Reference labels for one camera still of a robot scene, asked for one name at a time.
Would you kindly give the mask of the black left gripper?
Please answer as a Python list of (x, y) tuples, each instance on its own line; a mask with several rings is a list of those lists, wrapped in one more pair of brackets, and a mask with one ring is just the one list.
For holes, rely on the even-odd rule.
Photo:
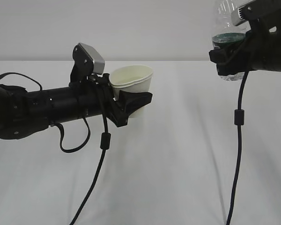
[(69, 87), (77, 99), (79, 111), (85, 117), (105, 115), (115, 126), (123, 127), (129, 118), (142, 114), (143, 107), (150, 104), (153, 94), (150, 92), (119, 91), (118, 102), (114, 100), (110, 74), (90, 75), (79, 80), (70, 75)]

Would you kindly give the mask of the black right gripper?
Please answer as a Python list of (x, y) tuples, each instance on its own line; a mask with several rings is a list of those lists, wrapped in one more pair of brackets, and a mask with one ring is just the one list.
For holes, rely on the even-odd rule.
[(240, 50), (217, 48), (209, 51), (219, 76), (229, 76), (246, 70), (281, 72), (281, 9), (256, 20), (247, 21), (250, 30)]

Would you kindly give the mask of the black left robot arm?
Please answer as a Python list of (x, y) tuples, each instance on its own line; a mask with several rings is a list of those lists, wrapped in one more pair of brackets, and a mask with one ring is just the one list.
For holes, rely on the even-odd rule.
[(108, 75), (91, 75), (63, 88), (26, 91), (0, 84), (0, 139), (19, 140), (50, 126), (105, 115), (117, 127), (152, 101), (152, 93), (120, 91), (114, 95)]

